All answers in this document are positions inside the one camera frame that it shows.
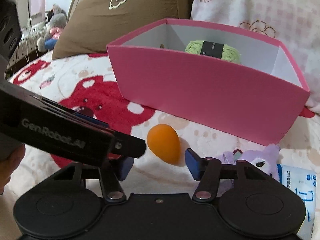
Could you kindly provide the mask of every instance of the red pattern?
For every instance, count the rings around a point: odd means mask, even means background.
[[[89,57],[106,57],[108,56],[108,53],[89,53],[88,54]]]
[[[68,108],[77,107],[77,111],[90,117],[108,123],[110,128],[125,134],[131,134],[132,127],[148,121],[155,110],[146,106],[141,114],[128,110],[129,101],[124,99],[116,82],[103,81],[103,76],[94,76],[81,80],[69,98],[60,102]],[[68,165],[71,161],[52,156],[59,167]]]
[[[13,80],[13,84],[15,85],[21,85],[27,80],[29,80],[31,77],[33,77],[40,69],[44,69],[50,65],[50,62],[46,62],[44,60],[38,60],[33,63],[31,63],[27,68],[22,70]]]
[[[311,110],[309,110],[306,107],[304,107],[303,110],[301,111],[301,113],[299,114],[299,116],[306,117],[306,118],[312,118],[315,115],[316,114],[314,112],[312,112]]]

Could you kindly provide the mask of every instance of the brown pillow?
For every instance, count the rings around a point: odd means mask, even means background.
[[[106,52],[106,45],[163,18],[190,19],[192,0],[83,0],[56,43],[52,59]]]

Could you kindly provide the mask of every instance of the white cable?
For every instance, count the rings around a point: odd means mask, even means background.
[[[23,41],[22,41],[22,44],[21,44],[21,49],[22,49],[22,55],[25,55],[25,54],[24,54],[24,50],[23,50]]]
[[[17,59],[18,59],[18,53],[19,53],[19,48],[20,46],[18,45],[18,47],[17,47],[17,51],[15,52],[16,53],[16,61],[14,62],[14,64],[16,64],[17,63]]]
[[[28,29],[30,35],[32,36],[32,39],[33,39],[33,44],[35,45],[35,51],[36,51],[36,54],[37,54],[37,58],[39,58],[39,55],[38,55],[38,52],[37,52],[37,47],[36,47],[36,41],[35,41],[35,38],[34,36],[32,35],[30,29]]]
[[[27,39],[26,39],[26,48],[27,48],[27,57],[28,57],[27,62],[28,64],[30,64]]]

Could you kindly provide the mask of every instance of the pink box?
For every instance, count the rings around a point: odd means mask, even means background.
[[[236,48],[242,65],[185,53],[194,40]],[[262,145],[283,138],[310,95],[282,42],[238,27],[163,19],[107,50],[124,98]]]

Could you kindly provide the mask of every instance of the black label band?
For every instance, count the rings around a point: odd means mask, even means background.
[[[224,44],[204,41],[200,55],[222,58],[223,46]]]

